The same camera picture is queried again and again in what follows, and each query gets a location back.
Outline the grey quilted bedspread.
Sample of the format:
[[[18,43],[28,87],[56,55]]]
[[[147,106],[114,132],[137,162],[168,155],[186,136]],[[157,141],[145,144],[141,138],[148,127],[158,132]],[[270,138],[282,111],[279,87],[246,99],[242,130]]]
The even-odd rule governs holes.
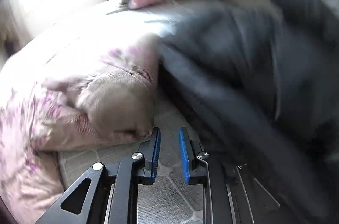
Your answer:
[[[203,1],[173,2],[136,12],[121,12],[110,19],[141,19],[162,35],[173,32],[178,22],[203,7]],[[171,101],[158,90],[155,93],[155,125],[161,129],[161,150],[158,174],[152,186],[138,189],[138,223],[202,223],[202,193],[200,186],[189,187],[181,175],[177,129],[188,126]],[[58,163],[62,181],[69,187],[92,164],[117,163],[138,148],[137,142],[85,151],[60,152]]]

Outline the pink floral quilted garment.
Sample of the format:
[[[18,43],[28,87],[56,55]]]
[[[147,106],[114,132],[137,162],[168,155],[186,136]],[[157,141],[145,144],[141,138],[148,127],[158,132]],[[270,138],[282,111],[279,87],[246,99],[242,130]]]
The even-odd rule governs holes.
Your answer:
[[[1,200],[35,223],[64,187],[55,153],[148,140],[158,36],[56,46],[35,39],[1,70]]]

